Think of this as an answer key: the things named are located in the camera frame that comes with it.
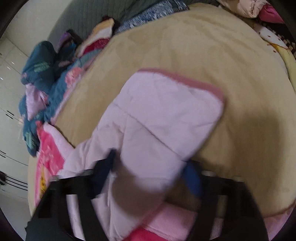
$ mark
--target pink fabric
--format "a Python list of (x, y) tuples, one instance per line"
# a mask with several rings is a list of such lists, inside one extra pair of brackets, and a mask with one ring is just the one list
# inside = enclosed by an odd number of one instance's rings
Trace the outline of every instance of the pink fabric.
[(158, 235), (145, 230), (144, 228), (138, 228), (133, 231), (124, 241), (167, 241), (166, 239), (159, 237)]
[(259, 13), (262, 21), (269, 23), (285, 23), (278, 12), (270, 4), (265, 4)]
[(32, 84), (26, 84), (26, 105), (28, 120), (32, 120), (39, 111), (44, 110), (47, 105), (47, 94), (37, 90)]
[[(212, 85), (155, 69), (139, 71), (58, 174), (75, 176), (105, 158), (110, 148), (118, 150), (115, 171), (92, 203), (109, 240), (123, 240), (162, 203), (223, 107), (223, 94)], [(84, 239), (77, 199), (67, 201), (74, 234)]]
[[(279, 215), (264, 219), (269, 240), (272, 240), (282, 229), (295, 204)], [(142, 227), (170, 241), (186, 239), (195, 220), (196, 213), (174, 205), (163, 203), (153, 214), (143, 220)], [(223, 225), (222, 218), (216, 218), (212, 229), (211, 239), (219, 237)]]
[(35, 180), (35, 205), (37, 206), (52, 176), (63, 168), (65, 159), (74, 148), (62, 134), (48, 123), (37, 124), (40, 140)]

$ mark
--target drawer handle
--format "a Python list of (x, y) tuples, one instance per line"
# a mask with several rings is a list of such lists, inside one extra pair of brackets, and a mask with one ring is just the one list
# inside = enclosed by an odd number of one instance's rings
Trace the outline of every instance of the drawer handle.
[(11, 116), (9, 116), (8, 114), (6, 114), (10, 119), (12, 119), (13, 120), (13, 118), (11, 117)]
[(9, 110), (7, 111), (9, 114), (11, 114), (12, 116), (14, 116), (14, 114), (12, 114)]

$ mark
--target bedding pile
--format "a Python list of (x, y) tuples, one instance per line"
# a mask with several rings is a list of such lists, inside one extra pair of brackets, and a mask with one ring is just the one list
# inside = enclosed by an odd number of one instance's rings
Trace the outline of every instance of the bedding pile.
[(296, 92), (296, 45), (295, 43), (286, 40), (285, 37), (277, 35), (275, 31), (271, 28), (268, 28), (268, 25), (263, 21), (257, 21), (246, 17), (240, 12), (237, 13), (232, 8), (226, 9), (231, 13), (234, 13), (235, 16), (243, 20), (248, 24), (255, 32), (266, 42), (267, 47), (271, 55), (278, 60), (280, 65), (283, 67), (284, 71), (288, 75), (290, 82)]
[(266, 0), (217, 0), (224, 9), (234, 13), (243, 21), (244, 18), (255, 19), (264, 27), (277, 35), (284, 41), (296, 59), (296, 41), (289, 32), (285, 22), (274, 7)]
[(35, 46), (22, 72), (21, 82), (26, 86), (26, 92), (19, 104), (24, 123), (23, 137), (30, 155), (36, 156), (40, 146), (37, 124), (54, 124), (76, 84), (107, 45), (108, 41), (104, 39), (111, 37), (113, 24), (112, 19), (104, 23), (86, 43), (72, 31), (66, 32), (57, 47), (58, 53), (48, 41)]

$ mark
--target pink trim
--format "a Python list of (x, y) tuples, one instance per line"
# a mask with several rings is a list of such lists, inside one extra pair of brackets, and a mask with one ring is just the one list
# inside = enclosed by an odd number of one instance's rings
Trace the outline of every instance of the pink trim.
[(283, 213), (264, 218), (269, 240), (272, 240), (278, 234), (278, 232), (282, 229), (282, 227), (290, 217), (293, 209), (295, 208), (295, 205), (296, 205), (296, 202), (294, 202), (293, 205), (290, 206)]
[(212, 84), (196, 81), (194, 79), (185, 77), (183, 75), (169, 72), (169, 71), (166, 71), (163, 69), (158, 69), (158, 68), (143, 68), (143, 69), (139, 69), (138, 72), (152, 72), (152, 73), (158, 73), (158, 74), (165, 75), (171, 79), (174, 79), (177, 82), (183, 83), (183, 84), (188, 85), (190, 87), (198, 88), (201, 90), (206, 90), (206, 91), (212, 93), (213, 95), (215, 95), (220, 101), (225, 103), (225, 96), (224, 96), (223, 92), (219, 88), (215, 87)]
[(64, 159), (66, 159), (74, 150), (74, 148), (70, 145), (69, 142), (66, 141), (63, 135), (52, 125), (44, 123), (43, 130), (52, 136), (54, 143), (57, 149), (59, 150), (61, 156)]

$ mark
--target bed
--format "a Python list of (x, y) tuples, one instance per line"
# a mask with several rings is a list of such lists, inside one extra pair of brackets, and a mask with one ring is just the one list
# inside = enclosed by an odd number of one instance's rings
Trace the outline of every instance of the bed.
[[(221, 177), (241, 176), (264, 217), (281, 213), (296, 198), (294, 89), (247, 24), (207, 4), (190, 9), (114, 36), (55, 126), (73, 146), (87, 140), (125, 81), (140, 68), (162, 68), (214, 84), (227, 96), (225, 112), (193, 159), (203, 157), (204, 168)], [(49, 39), (61, 31), (58, 28)], [(31, 212), (35, 171), (36, 159), (30, 158)], [(195, 204), (186, 197), (180, 206), (194, 209)]]

